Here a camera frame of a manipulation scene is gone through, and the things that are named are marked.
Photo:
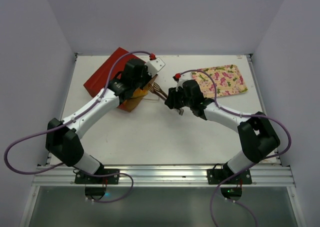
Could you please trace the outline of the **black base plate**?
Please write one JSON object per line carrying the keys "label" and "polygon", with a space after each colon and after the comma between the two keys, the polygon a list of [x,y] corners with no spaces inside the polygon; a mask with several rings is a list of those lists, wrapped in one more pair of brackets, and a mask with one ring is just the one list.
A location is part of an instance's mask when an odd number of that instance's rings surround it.
{"label": "black base plate", "polygon": [[117,185],[119,182],[120,170],[117,168],[100,168],[93,175],[88,175],[81,170],[74,169],[75,184],[83,185]]}
{"label": "black base plate", "polygon": [[[225,179],[231,177],[234,173],[227,166],[227,164],[215,164],[213,168],[206,170],[207,181],[209,185],[218,185]],[[253,183],[251,173],[249,170],[245,170],[242,173],[230,178],[225,182],[225,185],[251,185]]]}

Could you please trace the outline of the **floral rectangular tray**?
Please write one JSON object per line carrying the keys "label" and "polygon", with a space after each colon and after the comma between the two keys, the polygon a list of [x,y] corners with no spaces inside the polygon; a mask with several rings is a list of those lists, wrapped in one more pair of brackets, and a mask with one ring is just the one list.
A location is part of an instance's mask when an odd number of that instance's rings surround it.
{"label": "floral rectangular tray", "polygon": [[[199,70],[206,72],[214,80],[217,97],[238,95],[248,91],[243,76],[235,64],[201,68]],[[213,99],[215,97],[213,82],[207,75],[192,71],[191,76],[199,84],[205,98]]]}

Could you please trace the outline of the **fake croissant bread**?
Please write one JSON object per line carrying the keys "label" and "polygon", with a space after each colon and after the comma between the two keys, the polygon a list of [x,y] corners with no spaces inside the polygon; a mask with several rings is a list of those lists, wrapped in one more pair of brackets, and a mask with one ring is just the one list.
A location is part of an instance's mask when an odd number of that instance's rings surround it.
{"label": "fake croissant bread", "polygon": [[149,89],[147,86],[145,86],[144,88],[137,88],[133,94],[131,99],[143,99],[149,92]]}

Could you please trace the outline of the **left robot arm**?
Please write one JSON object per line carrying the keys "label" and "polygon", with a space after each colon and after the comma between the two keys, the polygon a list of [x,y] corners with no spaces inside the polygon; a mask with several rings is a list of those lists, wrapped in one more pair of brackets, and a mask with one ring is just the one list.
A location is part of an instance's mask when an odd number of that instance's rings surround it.
{"label": "left robot arm", "polygon": [[53,118],[48,123],[46,149],[66,166],[85,172],[92,183],[101,182],[102,164],[84,151],[82,137],[106,113],[131,99],[137,89],[147,86],[164,66],[160,58],[147,62],[136,58],[128,60],[124,69],[82,108],[63,120]]}

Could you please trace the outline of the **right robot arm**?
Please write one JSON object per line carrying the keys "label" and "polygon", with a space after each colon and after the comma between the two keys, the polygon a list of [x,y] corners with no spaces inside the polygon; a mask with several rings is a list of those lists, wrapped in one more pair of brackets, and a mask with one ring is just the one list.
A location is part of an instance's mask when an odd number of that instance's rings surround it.
{"label": "right robot arm", "polygon": [[196,117],[221,124],[238,134],[241,150],[220,169],[213,167],[209,174],[217,182],[235,183],[241,177],[240,171],[262,161],[281,143],[262,112],[241,114],[218,106],[213,98],[204,97],[195,80],[184,80],[169,88],[164,104],[169,109],[188,107]]}

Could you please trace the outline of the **aluminium frame rail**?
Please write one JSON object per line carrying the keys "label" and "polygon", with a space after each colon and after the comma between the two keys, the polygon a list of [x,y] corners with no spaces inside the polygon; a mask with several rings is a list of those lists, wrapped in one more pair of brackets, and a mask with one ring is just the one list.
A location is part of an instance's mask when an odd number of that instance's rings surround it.
{"label": "aluminium frame rail", "polygon": [[[122,174],[117,187],[210,187],[211,165],[109,165]],[[243,187],[293,187],[295,180],[290,167],[279,164],[257,164],[239,175],[233,185]],[[65,165],[33,177],[37,187],[76,187],[76,171]]]}

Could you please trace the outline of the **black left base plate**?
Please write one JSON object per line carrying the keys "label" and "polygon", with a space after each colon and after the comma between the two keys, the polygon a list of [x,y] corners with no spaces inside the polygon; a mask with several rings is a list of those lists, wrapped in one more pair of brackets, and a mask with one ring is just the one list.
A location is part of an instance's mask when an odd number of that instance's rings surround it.
{"label": "black left base plate", "polygon": [[119,182],[120,170],[117,168],[100,168],[93,175],[88,175],[81,170],[74,169],[75,184],[83,185],[117,185]]}

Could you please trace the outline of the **red paper bag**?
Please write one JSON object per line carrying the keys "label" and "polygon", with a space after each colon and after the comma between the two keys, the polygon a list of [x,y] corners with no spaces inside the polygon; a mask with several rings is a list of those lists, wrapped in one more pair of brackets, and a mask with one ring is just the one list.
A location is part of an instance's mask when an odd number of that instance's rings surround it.
{"label": "red paper bag", "polygon": [[107,86],[119,95],[119,109],[131,112],[142,99],[131,99],[134,91],[139,88],[139,74],[145,61],[135,56],[138,51],[129,52],[118,47],[111,56],[83,84],[91,97],[95,97],[102,88]]}

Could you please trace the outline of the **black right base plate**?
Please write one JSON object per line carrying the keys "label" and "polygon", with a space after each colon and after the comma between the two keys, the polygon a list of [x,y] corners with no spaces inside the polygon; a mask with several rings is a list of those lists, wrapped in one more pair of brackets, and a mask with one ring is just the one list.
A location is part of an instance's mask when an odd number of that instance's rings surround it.
{"label": "black right base plate", "polygon": [[[209,185],[218,185],[225,179],[231,177],[234,173],[227,166],[227,164],[215,164],[213,168],[206,170],[207,181]],[[251,185],[253,183],[251,173],[249,170],[245,170],[242,173],[230,178],[225,182],[225,185]]]}

